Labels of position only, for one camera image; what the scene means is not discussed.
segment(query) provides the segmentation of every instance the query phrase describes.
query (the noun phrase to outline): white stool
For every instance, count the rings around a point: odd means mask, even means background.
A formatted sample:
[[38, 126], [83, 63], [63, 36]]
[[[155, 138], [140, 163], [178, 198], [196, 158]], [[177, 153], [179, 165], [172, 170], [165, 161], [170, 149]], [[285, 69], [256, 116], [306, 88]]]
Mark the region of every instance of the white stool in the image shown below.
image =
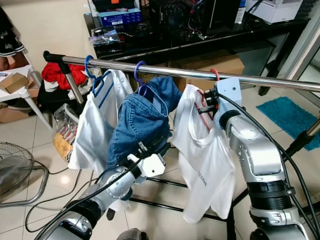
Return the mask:
[[[32, 67], [32, 65], [27, 65], [24, 67], [19, 67], [15, 69], [10, 69], [6, 70], [5, 72], [10, 72], [10, 73], [20, 73], [24, 76], [26, 76], [28, 79], [30, 75], [32, 75], [33, 80], [35, 83], [40, 86], [41, 82], [37, 76], [35, 77], [35, 71]], [[18, 99], [18, 98], [23, 98], [25, 101], [29, 104], [29, 106], [32, 108], [32, 110], [35, 112], [35, 114], [41, 119], [41, 121], [44, 123], [44, 125], [49, 129], [52, 130], [52, 126], [49, 124], [49, 122], [46, 120], [42, 112], [39, 110], [35, 102], [32, 100], [30, 97], [30, 94], [28, 92], [27, 86], [23, 86], [14, 93], [7, 93], [3, 90], [0, 89], [0, 102], [8, 101], [11, 99]]]

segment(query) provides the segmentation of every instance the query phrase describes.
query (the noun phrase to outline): blue denim jacket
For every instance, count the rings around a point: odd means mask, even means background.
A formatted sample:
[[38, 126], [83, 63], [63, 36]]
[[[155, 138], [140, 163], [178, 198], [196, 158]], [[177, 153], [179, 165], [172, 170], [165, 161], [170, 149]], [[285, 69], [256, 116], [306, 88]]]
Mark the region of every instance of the blue denim jacket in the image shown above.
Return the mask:
[[168, 115], [176, 109], [182, 94], [170, 76], [155, 77], [147, 86], [154, 93], [153, 103], [132, 93], [119, 109], [107, 152], [107, 168], [136, 153], [139, 142], [147, 146], [152, 140], [164, 137], [159, 145], [162, 147], [171, 135]]

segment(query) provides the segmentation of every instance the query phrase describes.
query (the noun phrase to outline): wall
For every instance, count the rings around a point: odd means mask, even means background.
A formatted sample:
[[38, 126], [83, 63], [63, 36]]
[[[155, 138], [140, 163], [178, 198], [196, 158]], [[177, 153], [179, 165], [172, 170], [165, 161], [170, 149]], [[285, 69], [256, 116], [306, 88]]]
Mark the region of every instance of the wall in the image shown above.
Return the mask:
[[74, 57], [94, 55], [83, 17], [87, 0], [0, 0], [19, 32], [26, 56], [37, 71], [46, 62], [44, 50]]

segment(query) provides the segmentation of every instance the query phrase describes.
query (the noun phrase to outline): clothes rack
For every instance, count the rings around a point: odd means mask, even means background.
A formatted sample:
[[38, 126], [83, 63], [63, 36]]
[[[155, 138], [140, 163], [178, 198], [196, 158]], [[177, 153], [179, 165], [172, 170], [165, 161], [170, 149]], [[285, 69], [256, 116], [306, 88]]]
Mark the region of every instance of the clothes rack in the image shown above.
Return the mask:
[[[83, 104], [84, 99], [81, 96], [79, 89], [77, 88], [77, 85], [71, 74], [68, 64], [85, 65], [85, 59], [81, 57], [52, 54], [49, 51], [45, 51], [43, 53], [43, 57], [49, 63], [59, 64], [62, 73], [65, 75], [68, 83], [71, 86], [71, 90], [73, 91], [77, 102], [80, 105]], [[92, 67], [115, 69], [115, 70], [121, 70], [124, 72], [134, 72], [136, 69], [135, 64], [111, 61], [111, 60], [90, 59], [88, 60], [88, 63], [89, 63], [89, 66], [92, 66]], [[170, 68], [170, 67], [141, 65], [138, 70], [141, 73], [150, 73], [150, 74], [156, 74], [156, 75], [176, 76], [176, 77], [185, 77], [185, 78], [198, 78], [198, 79], [206, 79], [206, 80], [214, 80], [216, 78], [216, 75], [214, 73], [208, 72], [208, 71], [187, 70], [187, 69]], [[246, 75], [238, 75], [238, 74], [230, 74], [230, 73], [219, 73], [219, 76], [221, 79], [237, 77], [239, 78], [240, 82], [243, 84], [257, 85], [257, 86], [263, 86], [263, 87], [286, 88], [286, 89], [293, 89], [293, 90], [304, 90], [304, 91], [320, 93], [320, 84], [312, 83], [312, 82], [292, 81], [292, 80], [270, 78], [270, 77], [246, 76]], [[316, 131], [313, 131], [313, 132], [318, 132], [320, 130], [320, 121], [318, 120], [314, 125], [311, 128], [316, 129]], [[157, 179], [157, 178], [147, 178], [147, 180], [161, 183], [161, 184], [169, 184], [177, 187], [187, 188], [187, 185], [185, 184], [173, 182], [169, 180], [163, 180], [163, 179]], [[227, 219], [221, 219], [218, 216], [211, 215], [211, 214], [204, 215], [205, 218], [226, 222], [227, 240], [236, 240], [234, 207], [247, 194], [248, 194], [248, 190], [245, 189], [239, 196], [237, 196], [232, 201], [230, 212]], [[142, 200], [142, 199], [133, 198], [133, 197], [130, 200], [137, 203], [143, 203], [143, 204], [147, 204], [155, 207], [166, 208], [173, 211], [183, 212], [182, 208], [171, 206], [171, 205], [161, 204], [161, 203]]]

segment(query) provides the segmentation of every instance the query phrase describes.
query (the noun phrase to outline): black desk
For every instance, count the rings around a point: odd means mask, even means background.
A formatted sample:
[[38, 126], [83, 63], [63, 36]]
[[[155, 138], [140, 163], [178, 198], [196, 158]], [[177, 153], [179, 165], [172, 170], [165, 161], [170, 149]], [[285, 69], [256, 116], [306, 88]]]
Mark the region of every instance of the black desk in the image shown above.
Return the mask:
[[[92, 18], [90, 14], [85, 14], [84, 19], [89, 33], [91, 33], [91, 29], [100, 27], [97, 18]], [[302, 31], [309, 22], [309, 18], [268, 25], [262, 20], [250, 16], [247, 22], [249, 23], [249, 27], [248, 25], [244, 26], [244, 24], [235, 24], [230, 32], [219, 33], [206, 40], [199, 39], [181, 43], [181, 41], [169, 40], [168, 36], [155, 35], [152, 41], [148, 41], [148, 44], [144, 44], [143, 46], [125, 47], [121, 50], [110, 50], [108, 47], [100, 46], [95, 47], [94, 50], [97, 57], [102, 60], [127, 63], [145, 61], [148, 65], [155, 65], [165, 63], [168, 59], [175, 60], [220, 49], [231, 49], [241, 44], [265, 41], [274, 36], [287, 34], [276, 58], [266, 65], [268, 69], [267, 77], [277, 77], [279, 66], [292, 51]], [[261, 96], [265, 95], [268, 90], [268, 87], [261, 87], [259, 94]]]

